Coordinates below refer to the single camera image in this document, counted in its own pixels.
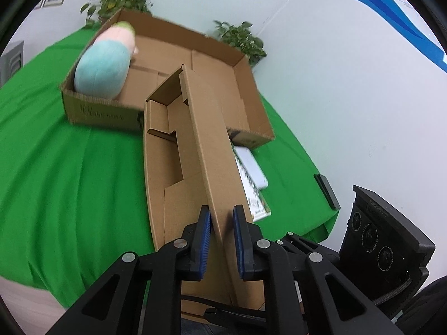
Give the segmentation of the green white tissue box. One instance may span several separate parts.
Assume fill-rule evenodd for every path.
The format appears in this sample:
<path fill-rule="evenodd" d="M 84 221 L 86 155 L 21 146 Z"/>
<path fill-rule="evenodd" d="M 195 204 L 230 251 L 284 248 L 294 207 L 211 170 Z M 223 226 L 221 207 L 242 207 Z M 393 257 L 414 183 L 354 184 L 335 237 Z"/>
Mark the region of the green white tissue box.
<path fill-rule="evenodd" d="M 271 209 L 268 206 L 264 196 L 262 195 L 262 190 L 256 188 L 253 180 L 247 173 L 245 167 L 241 164 L 238 156 L 236 156 L 235 150 L 233 148 L 235 162 L 239 171 L 239 176 L 242 181 L 242 186 L 246 195 L 246 200 L 249 204 L 249 209 L 251 212 L 251 217 L 254 222 L 260 221 L 271 215 Z"/>

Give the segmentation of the narrow cardboard box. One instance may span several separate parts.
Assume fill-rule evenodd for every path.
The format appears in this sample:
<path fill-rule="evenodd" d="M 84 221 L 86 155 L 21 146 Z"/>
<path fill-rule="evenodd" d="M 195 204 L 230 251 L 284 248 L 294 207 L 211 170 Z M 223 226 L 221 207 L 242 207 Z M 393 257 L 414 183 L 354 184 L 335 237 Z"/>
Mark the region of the narrow cardboard box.
<path fill-rule="evenodd" d="M 211 243 L 204 278 L 184 281 L 182 293 L 227 305 L 259 309 L 262 282 L 244 282 L 238 272 L 233 208 L 251 219 L 233 147 L 212 87 L 181 66 L 146 99 L 143 126 L 146 196 L 156 249 L 179 238 L 211 211 Z"/>

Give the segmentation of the white plastic device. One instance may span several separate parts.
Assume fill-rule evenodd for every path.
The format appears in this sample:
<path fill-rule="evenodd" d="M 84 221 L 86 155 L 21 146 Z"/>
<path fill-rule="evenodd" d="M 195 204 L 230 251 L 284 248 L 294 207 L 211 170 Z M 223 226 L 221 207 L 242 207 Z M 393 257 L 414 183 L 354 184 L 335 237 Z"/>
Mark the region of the white plastic device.
<path fill-rule="evenodd" d="M 266 189 L 268 180 L 251 151 L 243 146 L 234 146 L 233 148 L 236 156 L 238 156 L 241 164 L 245 167 L 256 188 L 260 191 Z"/>

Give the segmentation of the plush doll green hair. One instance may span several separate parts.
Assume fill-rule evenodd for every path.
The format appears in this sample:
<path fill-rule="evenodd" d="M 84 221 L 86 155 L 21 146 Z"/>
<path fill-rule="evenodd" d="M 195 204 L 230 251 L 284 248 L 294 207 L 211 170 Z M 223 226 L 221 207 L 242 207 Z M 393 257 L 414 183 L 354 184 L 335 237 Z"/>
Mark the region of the plush doll green hair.
<path fill-rule="evenodd" d="M 73 78 L 75 91 L 95 98 L 116 98 L 138 52 L 133 26 L 126 21 L 113 24 L 80 58 Z"/>

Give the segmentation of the black flat device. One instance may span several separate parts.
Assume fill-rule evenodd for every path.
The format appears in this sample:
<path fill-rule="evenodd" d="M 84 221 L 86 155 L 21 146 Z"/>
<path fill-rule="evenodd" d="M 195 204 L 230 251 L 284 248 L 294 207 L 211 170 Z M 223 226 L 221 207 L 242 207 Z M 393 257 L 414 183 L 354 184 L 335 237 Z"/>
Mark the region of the black flat device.
<path fill-rule="evenodd" d="M 330 208 L 332 210 L 340 210 L 341 206 L 339 204 L 339 201 L 338 201 L 327 177 L 318 173 L 318 174 L 314 174 L 314 179 L 317 182 L 323 195 L 325 196 Z"/>

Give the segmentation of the green tablecloth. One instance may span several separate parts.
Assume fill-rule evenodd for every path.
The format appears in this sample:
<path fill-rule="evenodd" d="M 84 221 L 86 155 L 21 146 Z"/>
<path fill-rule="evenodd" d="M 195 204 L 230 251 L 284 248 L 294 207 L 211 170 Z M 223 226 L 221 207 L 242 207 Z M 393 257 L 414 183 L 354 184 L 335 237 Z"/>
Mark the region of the green tablecloth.
<path fill-rule="evenodd" d="M 64 307 L 121 253 L 154 249 L 141 134 L 65 115 L 59 85 L 93 34 L 47 47 L 1 88 L 1 276 Z"/>

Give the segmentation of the large cardboard box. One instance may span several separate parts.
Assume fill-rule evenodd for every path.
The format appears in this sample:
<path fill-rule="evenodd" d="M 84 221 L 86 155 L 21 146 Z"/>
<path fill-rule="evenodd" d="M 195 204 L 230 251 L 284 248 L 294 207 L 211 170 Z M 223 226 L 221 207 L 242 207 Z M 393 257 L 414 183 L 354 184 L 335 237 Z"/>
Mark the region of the large cardboard box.
<path fill-rule="evenodd" d="M 136 11 L 119 10 L 101 27 L 61 91 L 73 124 L 143 130 L 172 142 L 202 124 L 248 148 L 274 139 L 246 56 Z"/>

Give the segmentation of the potted plant right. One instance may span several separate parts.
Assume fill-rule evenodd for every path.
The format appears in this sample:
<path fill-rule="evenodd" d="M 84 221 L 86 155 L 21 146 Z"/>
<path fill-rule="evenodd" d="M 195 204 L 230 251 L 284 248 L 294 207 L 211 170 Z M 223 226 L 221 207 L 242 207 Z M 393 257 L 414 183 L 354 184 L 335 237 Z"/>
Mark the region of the potted plant right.
<path fill-rule="evenodd" d="M 264 51 L 264 42 L 252 34 L 252 23 L 249 21 L 243 21 L 240 25 L 219 20 L 214 20 L 214 23 L 217 39 L 244 53 L 249 59 L 251 67 L 267 57 L 267 52 Z"/>

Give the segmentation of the potted plant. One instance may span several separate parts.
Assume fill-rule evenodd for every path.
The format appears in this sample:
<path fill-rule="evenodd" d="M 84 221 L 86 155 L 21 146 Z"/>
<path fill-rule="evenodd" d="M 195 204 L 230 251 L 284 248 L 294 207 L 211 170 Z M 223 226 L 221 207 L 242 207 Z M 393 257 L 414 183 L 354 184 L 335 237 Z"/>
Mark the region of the potted plant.
<path fill-rule="evenodd" d="M 151 14 L 151 0 L 88 0 L 80 8 L 87 28 L 100 27 L 120 9 Z"/>
<path fill-rule="evenodd" d="M 264 42 L 252 34 L 252 23 L 249 21 L 243 21 L 240 25 L 219 20 L 214 20 L 214 23 L 217 39 L 244 53 L 249 59 L 251 67 L 267 57 L 267 52 L 264 51 Z"/>

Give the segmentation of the grey stacked stools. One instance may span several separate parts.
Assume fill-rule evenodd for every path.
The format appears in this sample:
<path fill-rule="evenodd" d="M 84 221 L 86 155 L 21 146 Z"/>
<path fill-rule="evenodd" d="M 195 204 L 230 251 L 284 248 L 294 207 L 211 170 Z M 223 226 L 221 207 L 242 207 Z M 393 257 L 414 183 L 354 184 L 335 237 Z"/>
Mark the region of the grey stacked stools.
<path fill-rule="evenodd" d="M 23 40 L 10 42 L 1 54 L 0 87 L 23 66 Z"/>

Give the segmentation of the potted plant left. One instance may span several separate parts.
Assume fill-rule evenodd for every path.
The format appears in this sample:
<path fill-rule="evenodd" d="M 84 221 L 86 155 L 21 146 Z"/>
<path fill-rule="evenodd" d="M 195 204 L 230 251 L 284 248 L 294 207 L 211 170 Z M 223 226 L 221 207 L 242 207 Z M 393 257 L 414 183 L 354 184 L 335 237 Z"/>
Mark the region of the potted plant left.
<path fill-rule="evenodd" d="M 80 8 L 87 28 L 100 27 L 120 9 L 151 14 L 151 0 L 88 0 Z"/>

